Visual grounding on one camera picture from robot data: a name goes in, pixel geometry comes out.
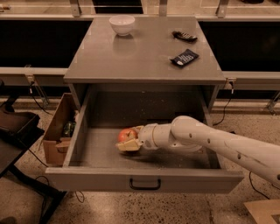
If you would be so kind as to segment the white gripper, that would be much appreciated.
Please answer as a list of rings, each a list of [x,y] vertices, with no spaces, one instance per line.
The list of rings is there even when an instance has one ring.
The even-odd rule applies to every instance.
[[[138,151],[142,146],[146,150],[157,150],[158,147],[153,140],[153,132],[157,124],[147,124],[132,127],[138,134],[138,140],[135,138],[116,144],[119,151]]]

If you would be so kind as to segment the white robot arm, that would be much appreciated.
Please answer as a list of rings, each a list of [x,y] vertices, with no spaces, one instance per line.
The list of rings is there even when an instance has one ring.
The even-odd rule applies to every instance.
[[[182,149],[195,152],[206,147],[245,169],[280,186],[280,146],[214,129],[181,115],[166,124],[147,124],[122,130],[119,151]]]

